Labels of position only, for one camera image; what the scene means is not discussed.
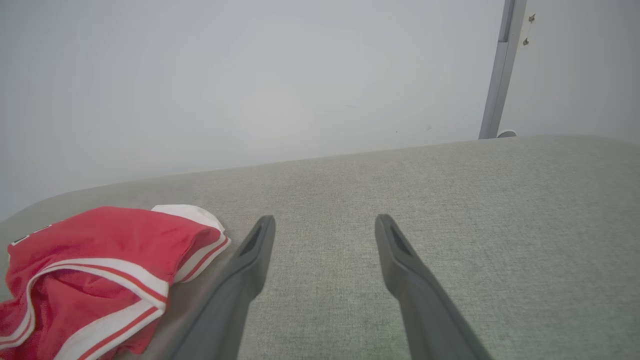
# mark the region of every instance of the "gray fabric upholstery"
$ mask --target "gray fabric upholstery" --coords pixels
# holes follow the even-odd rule
[[[179,203],[214,213],[234,243],[172,289],[144,359],[265,214],[276,240],[239,358],[408,358],[380,272],[378,213],[395,218],[494,359],[640,357],[636,145],[505,138],[161,177],[47,199],[0,234],[7,245],[97,206]]]

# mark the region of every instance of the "fabric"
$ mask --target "fabric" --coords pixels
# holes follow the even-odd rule
[[[165,213],[97,208],[9,245],[14,299],[0,304],[0,354],[96,359],[118,347],[143,351],[169,286],[192,280],[229,244],[203,209],[159,209]],[[166,214],[176,210],[209,221]]]
[[[157,358],[267,214],[275,242],[239,359],[408,359],[380,270],[379,213],[394,217],[494,360],[640,357],[636,145],[515,137],[159,177],[39,202],[0,224],[0,238],[97,206],[181,203],[216,214],[236,241],[170,292],[140,359]]]

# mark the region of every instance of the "gray metal bar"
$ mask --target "gray metal bar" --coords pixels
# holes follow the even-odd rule
[[[446,291],[389,215],[376,218],[382,278],[400,303],[409,351],[420,360],[491,360]]]
[[[498,135],[526,6],[527,0],[505,0],[493,72],[480,126],[480,139],[495,138]]]
[[[275,232],[271,215],[255,223],[206,296],[164,344],[158,359],[237,358],[249,303],[262,291],[266,280]]]

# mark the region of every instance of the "clothing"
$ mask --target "clothing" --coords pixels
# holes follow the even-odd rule
[[[0,304],[0,357],[144,351],[170,285],[194,279],[230,242],[203,209],[156,210],[97,208],[9,245],[14,299]]]

